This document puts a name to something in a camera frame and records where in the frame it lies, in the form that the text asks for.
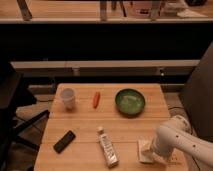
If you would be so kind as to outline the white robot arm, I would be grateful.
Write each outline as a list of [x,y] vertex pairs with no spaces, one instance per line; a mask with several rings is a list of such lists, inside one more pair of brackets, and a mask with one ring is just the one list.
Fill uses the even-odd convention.
[[181,115],[162,122],[152,141],[138,141],[139,161],[153,163],[154,154],[168,161],[173,150],[178,149],[213,167],[213,143],[194,137],[190,130],[189,121]]

